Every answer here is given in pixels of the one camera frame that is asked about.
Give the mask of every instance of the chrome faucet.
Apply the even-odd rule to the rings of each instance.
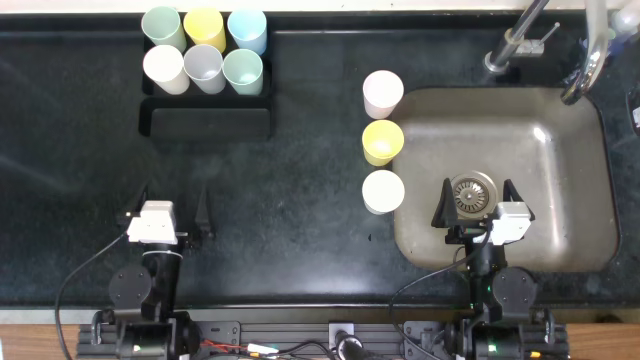
[[[489,52],[484,58],[484,65],[487,70],[494,74],[502,74],[507,70],[509,59],[514,56],[516,50],[524,43],[525,33],[548,2],[549,0],[534,0],[516,25],[504,33],[496,49]],[[585,7],[589,45],[584,65],[560,97],[566,105],[576,103],[584,93],[591,89],[607,57],[609,29],[605,1],[585,0]]]

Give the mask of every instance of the cup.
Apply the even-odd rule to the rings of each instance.
[[[211,45],[189,49],[184,54],[184,71],[207,94],[217,94],[227,84],[222,74],[222,54]]]
[[[258,95],[262,92],[262,59],[247,49],[233,50],[222,64],[222,72],[240,95]]]
[[[398,75],[387,70],[371,73],[362,85],[364,109],[374,119],[386,119],[404,95]]]
[[[184,29],[197,45],[211,45],[220,53],[227,48],[222,14],[214,8],[197,8],[189,11],[184,17]]]
[[[267,17],[260,10],[237,10],[229,15],[227,27],[241,49],[262,55],[267,50]]]
[[[182,54],[171,45],[158,45],[147,51],[142,68],[151,80],[171,95],[182,94],[189,88]]]
[[[187,40],[180,23],[180,14],[174,8],[158,6],[142,16],[142,31],[156,45],[171,45],[183,52]]]
[[[402,204],[404,184],[391,171],[374,171],[362,183],[362,197],[364,205],[372,214],[386,214]]]
[[[373,166],[388,164],[402,150],[402,129],[389,120],[376,120],[362,132],[364,157]]]

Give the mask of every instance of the yellow cup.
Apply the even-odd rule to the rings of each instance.
[[[388,164],[404,145],[404,134],[396,123],[376,120],[362,133],[364,157],[373,166]]]
[[[222,14],[214,8],[189,11],[184,17],[184,30],[197,45],[211,45],[221,53],[227,47]]]

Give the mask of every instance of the white cup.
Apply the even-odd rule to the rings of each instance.
[[[394,211],[404,200],[404,184],[398,175],[387,170],[374,171],[362,184],[364,205],[372,214]]]
[[[404,95],[398,75],[387,70],[371,73],[362,85],[364,109],[374,119],[386,119]]]
[[[180,14],[174,8],[158,6],[147,11],[141,26],[144,34],[156,45],[171,45],[180,52],[187,48]]]
[[[224,77],[240,95],[258,95],[262,92],[262,59],[247,49],[237,49],[227,55],[222,64]]]
[[[241,49],[262,55],[267,50],[267,17],[260,10],[236,10],[229,15],[227,27]]]
[[[184,71],[207,94],[217,94],[227,82],[222,74],[222,54],[211,45],[196,45],[184,54]]]
[[[158,45],[147,51],[142,68],[151,80],[171,95],[182,94],[189,88],[182,54],[171,45]]]

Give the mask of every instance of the sink basin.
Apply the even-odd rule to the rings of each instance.
[[[431,227],[431,219],[443,180],[471,176],[458,188],[465,194],[459,213],[473,218],[490,211],[511,179],[536,215],[524,240],[505,247],[509,265],[576,272],[608,263],[618,226],[600,116],[585,98],[562,104],[560,93],[423,89],[404,97],[392,117],[405,135],[393,160],[406,190],[395,212],[395,238],[409,261],[429,269],[453,261],[458,246],[446,245],[446,229]],[[475,184],[477,172],[489,179]]]

